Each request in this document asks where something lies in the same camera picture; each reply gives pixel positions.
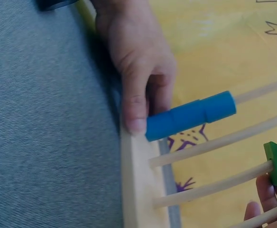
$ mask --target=yellow tablecloth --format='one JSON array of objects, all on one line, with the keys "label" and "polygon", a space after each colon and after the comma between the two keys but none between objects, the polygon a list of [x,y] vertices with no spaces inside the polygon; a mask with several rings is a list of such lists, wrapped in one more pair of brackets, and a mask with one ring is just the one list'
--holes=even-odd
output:
[{"label": "yellow tablecloth", "polygon": [[[151,0],[178,62],[174,106],[277,81],[277,1]],[[235,116],[170,137],[171,150],[203,143],[277,115],[277,92],[241,104]],[[179,190],[225,179],[266,161],[277,128],[173,164]],[[224,228],[257,200],[255,180],[181,205],[184,228]]]}]

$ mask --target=child's hand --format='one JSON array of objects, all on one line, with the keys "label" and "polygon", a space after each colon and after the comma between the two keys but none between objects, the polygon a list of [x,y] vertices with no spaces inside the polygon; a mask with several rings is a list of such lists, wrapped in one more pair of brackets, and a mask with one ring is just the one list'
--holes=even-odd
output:
[{"label": "child's hand", "polygon": [[147,0],[111,2],[97,8],[96,28],[122,76],[125,124],[144,133],[148,114],[170,109],[175,59]]},{"label": "child's hand", "polygon": [[[277,206],[277,188],[274,188],[271,185],[268,175],[263,175],[257,178],[257,189],[264,212]],[[258,203],[250,202],[246,207],[244,220],[248,220],[260,214],[261,212]],[[270,222],[267,227],[277,228],[277,220]]]}]

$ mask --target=wooden rod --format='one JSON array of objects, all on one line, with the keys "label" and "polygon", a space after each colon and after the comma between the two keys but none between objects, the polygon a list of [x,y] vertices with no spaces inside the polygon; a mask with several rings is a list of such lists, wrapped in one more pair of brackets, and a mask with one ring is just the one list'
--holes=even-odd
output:
[{"label": "wooden rod", "polygon": [[257,178],[258,176],[270,172],[273,170],[272,161],[267,161],[259,166],[256,166],[250,170],[244,171],[232,177],[220,180],[218,182],[208,184],[196,189],[187,190],[168,196],[163,196],[154,199],[154,207],[168,207],[181,203],[185,203],[200,197],[208,196],[225,189],[232,188],[236,185],[245,183],[249,180]]},{"label": "wooden rod", "polygon": [[277,82],[273,82],[273,83],[271,83],[269,85],[266,85],[264,87],[257,88],[255,90],[252,90],[252,91],[246,92],[244,94],[238,95],[238,96],[234,97],[234,101],[238,105],[238,104],[256,99],[260,96],[272,93],[274,91],[277,91]]},{"label": "wooden rod", "polygon": [[266,211],[259,216],[248,219],[240,224],[231,226],[230,228],[258,228],[261,227],[263,224],[275,219],[277,219],[277,207]]},{"label": "wooden rod", "polygon": [[183,159],[194,157],[196,155],[203,154],[221,148],[223,146],[227,146],[232,143],[236,143],[238,141],[250,138],[256,134],[260,134],[274,127],[277,127],[277,116],[272,119],[261,122],[259,124],[256,124],[254,126],[240,130],[238,132],[223,136],[221,138],[211,140],[203,144],[199,144],[174,153],[151,158],[149,160],[149,165],[151,168],[154,168],[157,166],[163,166]]}]

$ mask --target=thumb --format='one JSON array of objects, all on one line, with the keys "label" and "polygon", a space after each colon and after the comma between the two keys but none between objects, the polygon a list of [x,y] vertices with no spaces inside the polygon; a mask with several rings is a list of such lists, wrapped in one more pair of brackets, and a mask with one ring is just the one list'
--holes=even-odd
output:
[{"label": "thumb", "polygon": [[122,76],[122,109],[125,125],[131,134],[146,132],[146,86],[150,72],[137,67],[130,74]]}]

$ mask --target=blue cylinder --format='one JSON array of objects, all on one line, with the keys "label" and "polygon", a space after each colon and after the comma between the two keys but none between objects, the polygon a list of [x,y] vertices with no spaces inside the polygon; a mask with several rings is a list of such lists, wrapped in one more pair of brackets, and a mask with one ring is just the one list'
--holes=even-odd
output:
[{"label": "blue cylinder", "polygon": [[196,100],[147,119],[146,138],[162,139],[187,129],[212,123],[236,114],[236,104],[229,91]]}]

